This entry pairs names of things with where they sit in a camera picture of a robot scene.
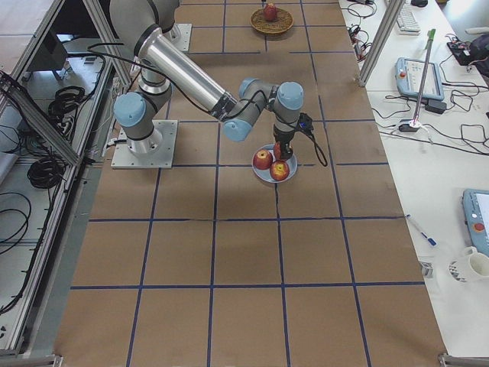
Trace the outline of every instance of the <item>plate of apples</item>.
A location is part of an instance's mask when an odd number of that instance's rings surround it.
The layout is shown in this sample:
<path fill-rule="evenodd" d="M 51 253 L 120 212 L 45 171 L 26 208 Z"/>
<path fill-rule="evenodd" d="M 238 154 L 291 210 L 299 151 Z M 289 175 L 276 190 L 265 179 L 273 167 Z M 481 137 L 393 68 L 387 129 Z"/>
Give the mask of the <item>plate of apples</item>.
<path fill-rule="evenodd" d="M 277 158 L 280 158 L 278 143 L 261 147 L 253 155 L 253 172 L 263 181 L 273 184 L 289 180 L 297 171 L 296 155 L 292 154 L 286 161 Z"/>

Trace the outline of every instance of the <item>power adapter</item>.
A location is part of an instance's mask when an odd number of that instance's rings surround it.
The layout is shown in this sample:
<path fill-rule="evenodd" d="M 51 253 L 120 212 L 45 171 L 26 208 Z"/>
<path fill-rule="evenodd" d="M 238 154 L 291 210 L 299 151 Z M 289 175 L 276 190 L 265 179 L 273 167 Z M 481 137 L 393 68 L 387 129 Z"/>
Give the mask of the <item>power adapter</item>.
<path fill-rule="evenodd" d="M 446 111 L 446 103 L 435 99 L 428 99 L 428 102 L 425 104 L 425 110 L 441 115 Z"/>

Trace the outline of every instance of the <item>mug handle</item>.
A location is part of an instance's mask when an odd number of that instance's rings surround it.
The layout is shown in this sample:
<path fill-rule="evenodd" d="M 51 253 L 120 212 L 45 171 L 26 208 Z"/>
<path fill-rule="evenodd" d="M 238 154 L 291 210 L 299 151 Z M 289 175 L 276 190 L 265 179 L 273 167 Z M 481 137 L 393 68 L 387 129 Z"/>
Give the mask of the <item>mug handle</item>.
<path fill-rule="evenodd" d="M 464 250 L 462 251 L 462 254 L 465 255 L 465 256 L 472 255 L 472 254 L 475 254 L 475 253 L 477 253 L 477 249 L 474 246 L 470 246 L 470 247 L 464 248 Z"/>

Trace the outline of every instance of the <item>computer mouse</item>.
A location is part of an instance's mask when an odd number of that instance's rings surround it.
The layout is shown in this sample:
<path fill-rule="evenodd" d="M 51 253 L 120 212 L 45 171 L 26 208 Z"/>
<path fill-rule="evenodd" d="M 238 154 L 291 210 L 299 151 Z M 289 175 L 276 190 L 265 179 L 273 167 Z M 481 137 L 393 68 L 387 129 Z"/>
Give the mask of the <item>computer mouse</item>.
<path fill-rule="evenodd" d="M 428 5 L 428 0 L 411 0 L 411 5 L 417 6 L 419 8 L 424 8 Z"/>

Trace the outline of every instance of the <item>woven brown plate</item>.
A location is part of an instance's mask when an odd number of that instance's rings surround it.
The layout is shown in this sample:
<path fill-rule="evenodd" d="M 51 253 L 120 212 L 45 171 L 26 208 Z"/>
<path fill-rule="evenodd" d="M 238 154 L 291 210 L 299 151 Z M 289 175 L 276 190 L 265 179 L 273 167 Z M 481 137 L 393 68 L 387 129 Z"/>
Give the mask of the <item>woven brown plate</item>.
<path fill-rule="evenodd" d="M 293 24 L 292 15 L 287 11 L 277 8 L 277 20 L 265 21 L 263 9 L 258 9 L 251 16 L 251 25 L 260 33 L 278 35 L 287 32 Z"/>

